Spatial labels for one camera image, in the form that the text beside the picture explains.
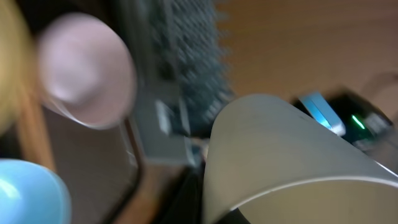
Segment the pink bowl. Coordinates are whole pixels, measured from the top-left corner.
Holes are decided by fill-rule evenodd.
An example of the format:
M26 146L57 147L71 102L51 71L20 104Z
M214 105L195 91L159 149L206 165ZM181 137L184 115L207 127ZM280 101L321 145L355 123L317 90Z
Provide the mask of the pink bowl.
M108 25L73 12L54 20L38 39L43 104L91 129L117 126L136 99L134 61Z

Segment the white cup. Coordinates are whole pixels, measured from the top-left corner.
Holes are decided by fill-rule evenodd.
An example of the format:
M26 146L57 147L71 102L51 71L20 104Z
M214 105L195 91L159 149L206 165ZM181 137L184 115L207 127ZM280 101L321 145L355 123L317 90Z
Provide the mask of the white cup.
M203 222L238 210L249 223L396 223L397 177L270 95L218 114L203 183Z

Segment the wooden chopstick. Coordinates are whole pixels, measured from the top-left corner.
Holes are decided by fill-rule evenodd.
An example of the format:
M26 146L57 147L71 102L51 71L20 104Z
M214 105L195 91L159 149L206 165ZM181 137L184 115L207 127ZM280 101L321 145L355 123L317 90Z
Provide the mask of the wooden chopstick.
M17 132L25 160L56 171L42 107L35 96L24 93L17 119Z

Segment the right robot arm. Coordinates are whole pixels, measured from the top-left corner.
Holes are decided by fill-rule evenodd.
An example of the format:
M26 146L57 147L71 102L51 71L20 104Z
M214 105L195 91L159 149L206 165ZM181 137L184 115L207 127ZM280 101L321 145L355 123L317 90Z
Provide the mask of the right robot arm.
M397 173L397 130L377 107L356 93L313 92L292 104L377 163Z

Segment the light blue bowl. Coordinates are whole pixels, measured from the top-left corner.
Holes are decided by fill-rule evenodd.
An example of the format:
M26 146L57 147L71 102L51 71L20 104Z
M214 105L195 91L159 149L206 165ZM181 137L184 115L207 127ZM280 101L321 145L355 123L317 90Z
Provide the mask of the light blue bowl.
M1 223L70 224L72 204L63 180L48 168L1 159Z

